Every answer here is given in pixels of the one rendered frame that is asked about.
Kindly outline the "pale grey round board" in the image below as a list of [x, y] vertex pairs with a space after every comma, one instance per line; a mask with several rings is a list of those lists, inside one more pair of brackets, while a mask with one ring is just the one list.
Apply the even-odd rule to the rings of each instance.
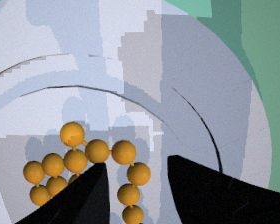
[[228, 45], [165, 0], [0, 0], [0, 224], [34, 210], [24, 165], [71, 151], [60, 128], [151, 168], [141, 224], [183, 224], [167, 157], [268, 189], [272, 143], [252, 77]]

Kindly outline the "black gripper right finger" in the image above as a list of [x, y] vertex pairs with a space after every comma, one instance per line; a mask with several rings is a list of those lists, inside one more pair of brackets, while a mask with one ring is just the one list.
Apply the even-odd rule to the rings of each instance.
[[167, 157], [173, 202], [183, 224], [280, 224], [280, 193]]

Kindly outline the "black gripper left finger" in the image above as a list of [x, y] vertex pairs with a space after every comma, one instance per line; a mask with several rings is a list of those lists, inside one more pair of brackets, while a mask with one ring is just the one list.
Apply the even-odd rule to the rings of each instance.
[[109, 179], [104, 163], [91, 165], [62, 192], [15, 224], [109, 224]]

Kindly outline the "amber bead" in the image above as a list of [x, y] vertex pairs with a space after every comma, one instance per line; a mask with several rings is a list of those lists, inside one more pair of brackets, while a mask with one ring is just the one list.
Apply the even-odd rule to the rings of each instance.
[[56, 153], [50, 153], [50, 155], [44, 156], [42, 169], [50, 177], [62, 175], [64, 171], [63, 157], [56, 155]]
[[56, 179], [51, 177], [47, 180], [46, 189], [47, 192], [51, 194], [52, 197], [56, 196], [58, 192], [62, 192], [64, 186], [68, 186], [68, 181], [64, 179], [63, 176], [58, 176]]
[[136, 157], [135, 145], [127, 140], [117, 141], [112, 147], [111, 155], [112, 159], [115, 160], [117, 164], [127, 165], [132, 163]]
[[76, 151], [71, 149], [71, 151], [65, 152], [63, 163], [68, 171], [80, 173], [84, 171], [87, 159], [85, 159], [84, 152], [80, 151], [80, 149], [76, 149]]
[[144, 212], [140, 206], [132, 205], [133, 208], [129, 208], [129, 205], [125, 206], [123, 212], [123, 220], [127, 224], [141, 224], [144, 220]]
[[145, 163], [137, 161], [133, 167], [129, 167], [127, 171], [127, 177], [129, 183], [137, 186], [145, 185], [148, 183], [149, 176], [151, 176], [151, 168]]
[[[79, 176], [80, 176], [80, 175], [79, 175]], [[75, 181], [75, 180], [76, 180], [76, 177], [79, 177], [79, 176], [73, 175], [73, 176], [71, 177], [71, 179], [68, 180], [68, 185], [69, 185], [69, 183], [71, 183], [71, 181]]]
[[34, 205], [42, 206], [50, 201], [51, 194], [47, 192], [46, 185], [34, 185], [31, 189], [30, 197]]
[[77, 123], [67, 123], [60, 128], [60, 139], [65, 147], [77, 147], [85, 139], [84, 128]]
[[140, 200], [140, 189], [137, 186], [133, 188], [132, 184], [121, 185], [117, 189], [117, 197], [123, 205], [135, 205]]
[[87, 147], [84, 149], [85, 159], [92, 164], [104, 163], [109, 156], [108, 145], [101, 140], [89, 141]]
[[46, 173], [43, 172], [42, 164], [38, 161], [32, 160], [30, 163], [24, 165], [23, 168], [24, 179], [30, 181], [30, 183], [39, 184], [40, 181], [44, 180]]

